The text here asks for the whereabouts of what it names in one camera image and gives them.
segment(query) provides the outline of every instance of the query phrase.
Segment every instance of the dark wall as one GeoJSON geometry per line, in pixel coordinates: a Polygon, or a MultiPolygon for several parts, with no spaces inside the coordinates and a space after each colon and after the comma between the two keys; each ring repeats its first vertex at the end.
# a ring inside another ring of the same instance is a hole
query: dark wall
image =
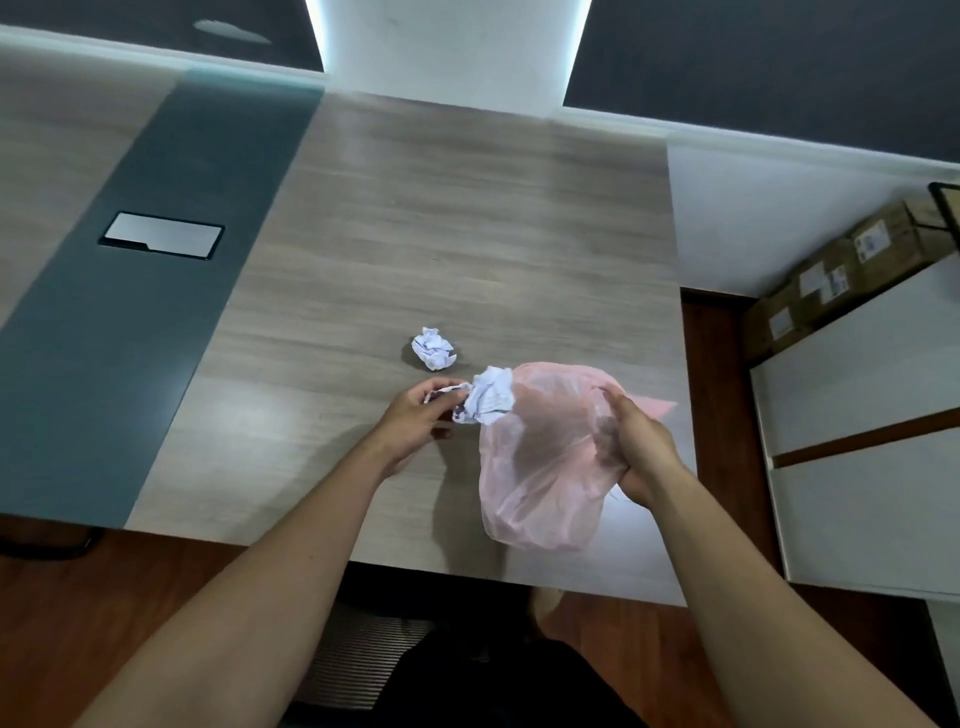
{"type": "Polygon", "coordinates": [[[324,70],[303,0],[3,0],[0,23],[324,70]],[[231,23],[271,44],[202,33],[198,20],[231,23]]]}
{"type": "Polygon", "coordinates": [[[593,0],[565,104],[960,161],[956,0],[593,0]]]}

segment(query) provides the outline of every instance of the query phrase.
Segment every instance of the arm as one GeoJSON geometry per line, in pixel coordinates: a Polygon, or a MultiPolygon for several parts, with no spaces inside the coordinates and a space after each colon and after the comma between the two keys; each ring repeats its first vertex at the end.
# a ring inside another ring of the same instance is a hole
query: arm
{"type": "Polygon", "coordinates": [[[607,394],[630,470],[624,493],[650,509],[739,726],[933,723],[786,584],[681,463],[666,428],[607,394]]]}
{"type": "Polygon", "coordinates": [[[75,728],[276,726],[324,631],[360,525],[383,479],[431,437],[463,390],[435,377],[383,418],[290,513],[146,641],[75,728]]]}

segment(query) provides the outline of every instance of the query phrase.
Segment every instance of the cardboard box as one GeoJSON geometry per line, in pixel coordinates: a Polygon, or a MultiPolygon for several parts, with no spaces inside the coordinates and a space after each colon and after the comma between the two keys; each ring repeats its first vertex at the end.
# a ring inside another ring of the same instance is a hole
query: cardboard box
{"type": "MultiPolygon", "coordinates": [[[[956,250],[948,231],[917,224],[918,210],[894,203],[851,230],[864,293],[880,293],[956,250]]],[[[936,221],[932,215],[920,219],[936,221]]]]}
{"type": "Polygon", "coordinates": [[[813,327],[804,317],[800,298],[799,279],[790,279],[763,299],[774,353],[789,349],[813,332],[813,327]]]}
{"type": "Polygon", "coordinates": [[[821,327],[866,301],[860,262],[848,237],[831,240],[790,274],[799,288],[800,318],[821,327]]]}
{"type": "Polygon", "coordinates": [[[940,208],[937,207],[937,201],[930,195],[925,197],[908,197],[903,200],[906,211],[910,214],[914,225],[919,228],[935,228],[937,230],[946,230],[947,221],[940,214],[940,208]]]}
{"type": "Polygon", "coordinates": [[[749,365],[759,364],[773,352],[774,339],[767,322],[767,307],[757,301],[743,314],[743,360],[749,365]]]}
{"type": "Polygon", "coordinates": [[[813,327],[803,316],[797,279],[788,280],[756,302],[743,318],[743,353],[747,363],[756,364],[812,333],[813,327]]]}

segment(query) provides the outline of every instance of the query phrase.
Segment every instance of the crumpled paper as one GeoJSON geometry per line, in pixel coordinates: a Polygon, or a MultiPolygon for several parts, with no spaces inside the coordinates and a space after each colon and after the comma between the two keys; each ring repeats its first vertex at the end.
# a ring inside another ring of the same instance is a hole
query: crumpled paper
{"type": "Polygon", "coordinates": [[[492,425],[514,408],[514,373],[510,369],[487,367],[473,378],[473,383],[452,384],[427,395],[424,403],[443,392],[467,389],[467,398],[453,408],[453,422],[458,425],[492,425]]]}
{"type": "Polygon", "coordinates": [[[440,335],[438,328],[423,327],[423,333],[415,336],[410,346],[431,372],[446,369],[457,360],[457,355],[450,353],[453,345],[440,335]]]}

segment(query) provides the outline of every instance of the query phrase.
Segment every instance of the forearm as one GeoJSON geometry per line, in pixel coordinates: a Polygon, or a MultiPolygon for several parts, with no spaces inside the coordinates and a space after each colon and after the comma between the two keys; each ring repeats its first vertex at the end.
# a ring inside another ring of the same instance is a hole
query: forearm
{"type": "Polygon", "coordinates": [[[739,726],[931,726],[771,568],[690,473],[651,510],[739,726]]]}
{"type": "Polygon", "coordinates": [[[386,465],[358,446],[167,621],[77,725],[276,725],[386,465]]]}

